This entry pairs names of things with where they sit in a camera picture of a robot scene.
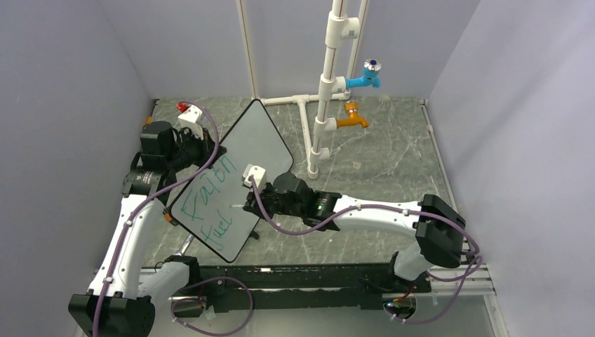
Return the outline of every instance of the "faucet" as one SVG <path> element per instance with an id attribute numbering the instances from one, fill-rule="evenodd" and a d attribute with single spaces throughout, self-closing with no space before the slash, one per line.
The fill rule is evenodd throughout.
<path id="1" fill-rule="evenodd" d="M 348 100 L 345 103 L 345 112 L 347 113 L 347 118 L 337 119 L 337 128 L 342 128 L 343 126 L 355 126 L 358 124 L 361 125 L 362 128 L 367 128 L 368 121 L 366 121 L 362 116 L 358 115 L 357 110 L 357 102 Z"/>
<path id="2" fill-rule="evenodd" d="M 369 86 L 372 84 L 373 88 L 380 87 L 380 79 L 378 72 L 381 64 L 374 59 L 366 60 L 363 64 L 363 76 L 358 79 L 345 79 L 346 88 L 355 88 L 357 86 Z"/>

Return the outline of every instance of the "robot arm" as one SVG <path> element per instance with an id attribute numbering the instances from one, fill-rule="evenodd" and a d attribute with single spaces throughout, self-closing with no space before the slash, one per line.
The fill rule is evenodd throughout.
<path id="1" fill-rule="evenodd" d="M 105 258 L 88 291 L 71 297 L 68 310 L 87 336 L 91 336 L 93 313 L 105 281 L 109 287 L 101 309 L 100 335 L 141 337 L 149 334 L 156 308 L 178 289 L 200 281 L 196 258 L 171 256 L 156 274 L 139 284 L 145 252 L 163 216 L 168 192 L 151 200 L 133 221 L 128 221 L 128 215 L 149 195 L 176 182 L 176 172 L 191 165 L 203 166 L 213 153 L 214 142 L 199 125 L 202 111 L 196 106 L 179 108 L 182 110 L 178 117 L 182 125 L 179 131 L 166 121 L 143 127 L 141 150 L 124 179 L 119 221 Z M 225 152 L 219 146 L 215 160 Z M 121 238 L 125 226 L 128 230 Z M 114 270 L 109 272 L 116 251 L 120 254 Z"/>
<path id="2" fill-rule="evenodd" d="M 336 216 L 319 230 L 359 228 L 394 232 L 415 239 L 407 249 L 395 253 L 391 261 L 398 282 L 412 282 L 434 265 L 449 268 L 460 265 L 463 236 L 441 221 L 409 214 L 409 211 L 433 213 L 464 228 L 463 218 L 435 195 L 426 194 L 422 201 L 386 203 L 355 199 L 336 192 L 314 191 L 305 181 L 289 172 L 280 175 L 271 184 L 266 181 L 266 170 L 249 166 L 243 175 L 244 185 L 247 187 L 252 187 L 250 176 L 254 177 L 257 188 L 261 191 L 261 200 L 269 217 L 273 214 L 297 216 L 305 225 L 313 227 L 341 210 L 355 206 L 357 210 Z M 372 204 L 407 211 L 397 213 L 387 209 L 362 208 L 363 205 Z M 265 218 L 254 192 L 248 194 L 243 209 Z"/>

